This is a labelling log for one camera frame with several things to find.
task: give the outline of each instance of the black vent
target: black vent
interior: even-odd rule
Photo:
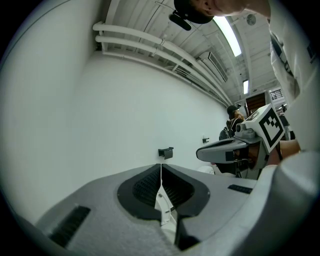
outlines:
[[[155,207],[160,185],[160,168],[158,168],[134,184],[132,193],[142,203]]]
[[[164,169],[162,169],[162,186],[175,208],[186,202],[195,192],[190,183]]]
[[[155,209],[157,192],[161,185],[160,171],[161,165],[155,164],[119,186],[119,203],[135,218],[161,222],[161,212]]]
[[[89,208],[77,206],[67,217],[64,218],[63,221],[61,221],[49,238],[61,247],[65,248],[81,224],[85,221],[89,212]]]

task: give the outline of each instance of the white sleeve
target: white sleeve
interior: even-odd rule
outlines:
[[[271,64],[290,105],[310,83],[320,81],[320,62],[312,44],[291,13],[277,0],[269,0],[269,4],[269,29],[278,40],[287,61],[284,63],[271,45]]]

